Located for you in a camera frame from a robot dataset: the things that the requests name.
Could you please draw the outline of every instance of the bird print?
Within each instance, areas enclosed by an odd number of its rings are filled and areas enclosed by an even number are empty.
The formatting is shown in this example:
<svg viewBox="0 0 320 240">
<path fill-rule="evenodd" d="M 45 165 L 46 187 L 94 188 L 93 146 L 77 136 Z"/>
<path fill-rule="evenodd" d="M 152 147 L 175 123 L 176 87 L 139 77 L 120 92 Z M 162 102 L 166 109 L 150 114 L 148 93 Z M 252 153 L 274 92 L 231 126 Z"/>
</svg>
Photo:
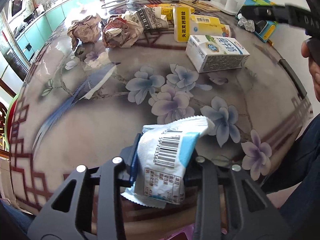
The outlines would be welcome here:
<svg viewBox="0 0 320 240">
<path fill-rule="evenodd" d="M 39 129 L 35 141 L 33 143 L 32 152 L 33 159 L 36 158 L 40 143 L 46 132 L 57 122 L 57 120 L 70 108 L 72 108 L 82 98 L 90 99 L 95 91 L 97 91 L 112 75 L 116 65 L 120 63 L 108 63 L 104 68 L 101 68 L 91 74 L 75 91 L 73 96 L 63 102 L 49 117 L 44 121 Z"/>
</svg>

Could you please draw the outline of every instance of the yellow box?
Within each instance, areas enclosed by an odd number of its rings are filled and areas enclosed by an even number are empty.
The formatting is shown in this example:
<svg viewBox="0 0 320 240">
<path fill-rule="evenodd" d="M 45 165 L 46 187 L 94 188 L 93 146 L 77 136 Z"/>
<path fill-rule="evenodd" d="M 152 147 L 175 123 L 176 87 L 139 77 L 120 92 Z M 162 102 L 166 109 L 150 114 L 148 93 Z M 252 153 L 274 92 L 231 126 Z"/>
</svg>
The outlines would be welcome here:
<svg viewBox="0 0 320 240">
<path fill-rule="evenodd" d="M 191 6 L 186 4 L 179 4 L 179 3 L 162 3 L 162 4 L 148 4 L 145 5 L 147 7 L 161 7 L 161 14 L 167 16 L 167 20 L 173 20 L 173 8 L 177 6 L 184 6 L 190 8 L 190 12 L 194 13 L 195 9 Z"/>
<path fill-rule="evenodd" d="M 190 35 L 229 37 L 229 25 L 221 24 L 219 18 L 191 14 L 189 7 L 173 9 L 174 39 L 187 42 Z"/>
</svg>

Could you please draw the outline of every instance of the crumpled paper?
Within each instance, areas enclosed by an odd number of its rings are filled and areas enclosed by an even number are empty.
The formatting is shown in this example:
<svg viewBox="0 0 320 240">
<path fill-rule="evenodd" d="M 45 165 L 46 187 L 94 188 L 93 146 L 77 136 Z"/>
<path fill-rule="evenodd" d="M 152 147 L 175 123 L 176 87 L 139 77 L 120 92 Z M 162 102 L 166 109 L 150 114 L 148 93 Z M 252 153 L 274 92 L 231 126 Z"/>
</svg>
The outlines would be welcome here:
<svg viewBox="0 0 320 240">
<path fill-rule="evenodd" d="M 143 28 L 137 23 L 111 16 L 102 31 L 102 41 L 106 48 L 130 48 L 142 32 Z"/>
<path fill-rule="evenodd" d="M 160 7 L 145 7 L 138 11 L 126 11 L 122 17 L 139 24 L 144 30 L 169 27 L 167 16 L 161 15 Z"/>
<path fill-rule="evenodd" d="M 101 37 L 99 22 L 101 17 L 90 15 L 81 21 L 74 21 L 68 29 L 68 36 L 71 37 L 72 50 L 78 46 L 79 40 L 83 43 L 95 42 Z"/>
<path fill-rule="evenodd" d="M 238 18 L 239 18 L 238 25 L 240 27 L 244 26 L 246 31 L 251 32 L 251 33 L 254 32 L 255 27 L 254 27 L 253 20 L 248 20 L 248 19 L 244 18 L 241 13 L 238 14 Z"/>
</svg>

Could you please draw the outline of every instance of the newspaper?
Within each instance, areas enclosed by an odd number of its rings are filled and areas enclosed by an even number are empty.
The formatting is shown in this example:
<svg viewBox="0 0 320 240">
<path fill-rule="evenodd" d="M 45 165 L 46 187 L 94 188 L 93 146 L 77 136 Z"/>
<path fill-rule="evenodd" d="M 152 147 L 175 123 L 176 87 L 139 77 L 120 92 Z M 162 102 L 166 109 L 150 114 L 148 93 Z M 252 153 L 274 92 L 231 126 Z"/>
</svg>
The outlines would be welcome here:
<svg viewBox="0 0 320 240">
<path fill-rule="evenodd" d="M 83 43 L 95 42 L 101 37 L 99 22 L 101 22 L 99 14 L 96 16 L 90 15 L 81 21 L 73 22 L 68 29 L 68 36 L 71 38 L 73 51 L 78 46 L 79 40 Z"/>
<path fill-rule="evenodd" d="M 118 16 L 111 16 L 102 31 L 102 41 L 106 48 L 129 48 L 143 32 L 137 23 Z"/>
</svg>

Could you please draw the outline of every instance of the blue toy box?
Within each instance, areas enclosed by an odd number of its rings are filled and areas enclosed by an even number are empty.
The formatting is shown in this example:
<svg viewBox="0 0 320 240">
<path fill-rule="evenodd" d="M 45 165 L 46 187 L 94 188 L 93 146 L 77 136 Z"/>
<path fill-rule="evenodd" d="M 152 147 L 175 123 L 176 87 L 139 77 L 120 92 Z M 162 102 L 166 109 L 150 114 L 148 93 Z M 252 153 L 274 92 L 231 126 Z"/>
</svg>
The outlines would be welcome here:
<svg viewBox="0 0 320 240">
<path fill-rule="evenodd" d="M 275 3 L 269 0 L 246 0 L 244 6 L 246 5 L 275 5 Z M 254 33 L 263 41 L 267 42 L 270 36 L 274 33 L 277 28 L 278 23 L 272 21 L 254 21 L 255 31 Z"/>
</svg>

